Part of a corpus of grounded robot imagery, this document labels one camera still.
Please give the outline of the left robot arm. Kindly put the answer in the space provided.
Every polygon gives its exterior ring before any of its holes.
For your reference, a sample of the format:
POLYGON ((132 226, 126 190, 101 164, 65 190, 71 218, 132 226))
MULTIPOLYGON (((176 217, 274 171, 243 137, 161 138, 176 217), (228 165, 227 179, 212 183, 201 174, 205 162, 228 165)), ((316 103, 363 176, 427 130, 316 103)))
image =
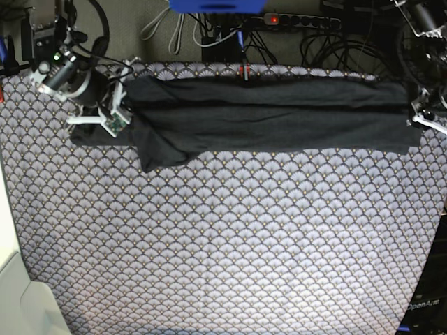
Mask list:
POLYGON ((408 124, 446 134, 446 2, 393 1, 404 22, 396 35, 397 59, 409 86, 408 124))

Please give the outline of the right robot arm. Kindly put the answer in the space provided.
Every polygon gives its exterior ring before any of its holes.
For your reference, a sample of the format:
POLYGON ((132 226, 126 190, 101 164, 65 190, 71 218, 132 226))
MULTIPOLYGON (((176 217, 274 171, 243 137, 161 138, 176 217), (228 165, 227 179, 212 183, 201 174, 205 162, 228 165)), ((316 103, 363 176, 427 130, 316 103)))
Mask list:
POLYGON ((39 92, 92 111, 69 117, 68 125, 96 124, 117 137, 132 120, 122 101, 126 96, 124 80, 134 73, 134 62, 105 55, 110 25, 101 5, 97 1, 90 4, 103 29, 90 50, 82 46, 88 37, 75 28, 77 10, 72 1, 42 1, 37 5, 29 17, 30 79, 39 92))

